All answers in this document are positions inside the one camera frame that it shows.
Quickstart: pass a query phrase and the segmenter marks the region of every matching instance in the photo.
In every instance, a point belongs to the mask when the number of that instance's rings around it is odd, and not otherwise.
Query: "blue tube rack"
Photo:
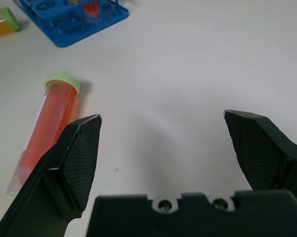
[[[58,47],[67,47],[129,16],[118,0],[14,0]],[[95,17],[84,9],[97,2]]]

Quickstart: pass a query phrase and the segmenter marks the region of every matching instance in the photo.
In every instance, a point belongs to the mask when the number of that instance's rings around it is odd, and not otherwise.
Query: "plastic tube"
[[[8,7],[0,9],[0,36],[21,30],[19,22]]]
[[[45,84],[42,109],[26,150],[17,165],[7,193],[14,194],[26,182],[40,158],[56,143],[68,124],[80,84],[71,75],[54,73]]]

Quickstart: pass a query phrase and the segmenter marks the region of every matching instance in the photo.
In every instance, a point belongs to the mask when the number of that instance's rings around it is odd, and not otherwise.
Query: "white surface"
[[[249,189],[225,109],[268,116],[297,143],[297,0],[120,1],[128,19],[67,48],[33,22],[0,39],[0,219],[50,72],[84,80],[80,116],[104,120],[87,211],[67,237],[85,235],[98,195]]]

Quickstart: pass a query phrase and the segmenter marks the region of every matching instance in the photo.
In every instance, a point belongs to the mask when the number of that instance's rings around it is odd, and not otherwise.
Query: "green cap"
[[[19,24],[16,17],[14,16],[14,14],[12,14],[8,7],[1,8],[0,13],[13,31],[21,30],[21,25]]]
[[[45,89],[47,89],[48,85],[54,82],[66,82],[70,84],[77,92],[77,97],[79,96],[80,91],[80,83],[79,81],[70,74],[67,73],[52,73],[48,76],[48,79],[45,82]]]

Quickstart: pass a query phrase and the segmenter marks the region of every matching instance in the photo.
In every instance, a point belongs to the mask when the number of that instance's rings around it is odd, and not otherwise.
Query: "white table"
[[[67,237],[85,235],[98,195],[249,189],[225,109],[268,116],[297,143],[297,0],[120,1],[128,19],[67,48],[31,21],[0,39],[0,219],[50,72],[83,80],[80,116],[104,120],[87,210]]]

